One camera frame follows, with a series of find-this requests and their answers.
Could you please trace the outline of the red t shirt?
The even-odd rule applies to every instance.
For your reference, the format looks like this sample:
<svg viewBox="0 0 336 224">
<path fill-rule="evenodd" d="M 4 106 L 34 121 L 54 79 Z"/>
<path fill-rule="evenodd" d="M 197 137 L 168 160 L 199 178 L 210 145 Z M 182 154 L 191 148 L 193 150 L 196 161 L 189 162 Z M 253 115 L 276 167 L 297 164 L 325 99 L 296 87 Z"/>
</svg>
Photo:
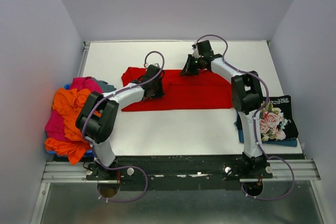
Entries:
<svg viewBox="0 0 336 224">
<path fill-rule="evenodd" d="M 133 103 L 123 112 L 230 109 L 232 88 L 228 81 L 210 71 L 196 76 L 181 76 L 180 70 L 165 70 L 161 98 Z"/>
</svg>

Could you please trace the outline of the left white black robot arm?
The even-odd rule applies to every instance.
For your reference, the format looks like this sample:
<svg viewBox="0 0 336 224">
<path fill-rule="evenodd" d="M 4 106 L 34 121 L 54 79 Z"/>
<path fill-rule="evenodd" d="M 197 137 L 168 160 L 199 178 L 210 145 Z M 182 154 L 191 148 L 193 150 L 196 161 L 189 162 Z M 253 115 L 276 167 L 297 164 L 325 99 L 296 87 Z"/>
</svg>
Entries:
<svg viewBox="0 0 336 224">
<path fill-rule="evenodd" d="M 110 93 L 91 92 L 82 107 L 75 126 L 82 138 L 91 145 L 93 156 L 99 163 L 98 173 L 104 179 L 116 175 L 113 164 L 115 153 L 109 143 L 118 112 L 134 103 L 164 96 L 162 79 L 164 70 L 158 65 L 149 65 L 145 74 L 125 87 Z"/>
</svg>

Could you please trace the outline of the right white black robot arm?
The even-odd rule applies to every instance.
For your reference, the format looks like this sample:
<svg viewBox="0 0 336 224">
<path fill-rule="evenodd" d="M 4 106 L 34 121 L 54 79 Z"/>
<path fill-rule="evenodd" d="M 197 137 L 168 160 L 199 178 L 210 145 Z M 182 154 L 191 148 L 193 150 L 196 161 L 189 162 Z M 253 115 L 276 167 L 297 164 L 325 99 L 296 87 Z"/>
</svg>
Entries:
<svg viewBox="0 0 336 224">
<path fill-rule="evenodd" d="M 240 172 L 252 178 L 266 166 L 260 132 L 260 111 L 265 105 L 261 85 L 264 82 L 255 71 L 240 70 L 225 60 L 224 54 L 215 54 L 209 40 L 198 40 L 192 45 L 182 76 L 195 76 L 200 70 L 209 70 L 231 84 L 232 104 L 239 115 L 244 136 L 244 150 Z"/>
</svg>

